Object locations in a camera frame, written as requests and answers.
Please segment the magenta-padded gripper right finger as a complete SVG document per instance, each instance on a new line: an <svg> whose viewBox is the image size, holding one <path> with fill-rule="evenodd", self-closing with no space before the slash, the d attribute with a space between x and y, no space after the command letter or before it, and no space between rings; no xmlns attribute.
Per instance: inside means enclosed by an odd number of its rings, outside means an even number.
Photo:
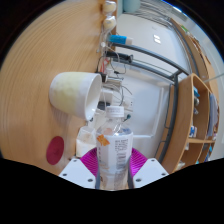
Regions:
<svg viewBox="0 0 224 224"><path fill-rule="evenodd" d="M168 176L156 158L147 159L136 149L132 149L128 167L128 188L144 187L154 181Z"/></svg>

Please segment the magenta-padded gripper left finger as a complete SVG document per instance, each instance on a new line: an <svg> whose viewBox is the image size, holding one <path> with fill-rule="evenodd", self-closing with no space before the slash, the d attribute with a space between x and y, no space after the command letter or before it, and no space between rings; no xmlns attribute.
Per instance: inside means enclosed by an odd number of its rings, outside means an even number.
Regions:
<svg viewBox="0 0 224 224"><path fill-rule="evenodd" d="M73 157L59 176L84 188L99 189L97 149L91 149L81 158Z"/></svg>

